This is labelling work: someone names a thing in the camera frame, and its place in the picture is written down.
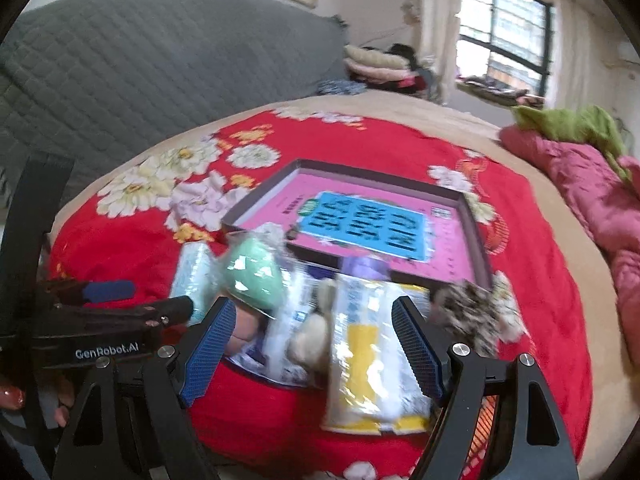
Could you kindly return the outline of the left hand red nails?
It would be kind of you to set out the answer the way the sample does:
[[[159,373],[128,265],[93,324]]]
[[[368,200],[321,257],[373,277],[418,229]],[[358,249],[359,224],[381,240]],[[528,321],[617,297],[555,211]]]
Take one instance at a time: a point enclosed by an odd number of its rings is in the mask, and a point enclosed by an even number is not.
[[[59,427],[66,427],[75,403],[73,384],[56,370],[44,370],[36,375],[36,385],[36,393],[43,396],[40,406],[46,411],[46,421],[53,420]],[[12,385],[8,378],[2,376],[2,410],[18,412],[24,408],[26,401],[26,390]]]

